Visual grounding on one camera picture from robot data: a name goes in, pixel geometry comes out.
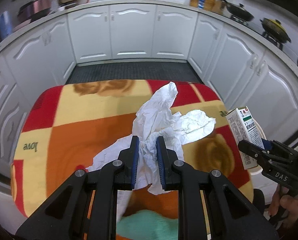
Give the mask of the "person's right hand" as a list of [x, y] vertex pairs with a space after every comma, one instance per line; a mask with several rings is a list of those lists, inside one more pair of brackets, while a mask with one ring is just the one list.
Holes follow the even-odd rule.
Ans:
[[275, 216], [280, 207], [286, 209], [288, 216], [283, 220], [282, 226], [287, 229], [291, 228], [298, 219], [298, 195], [292, 197], [287, 194], [288, 190], [278, 184], [268, 210], [270, 216]]

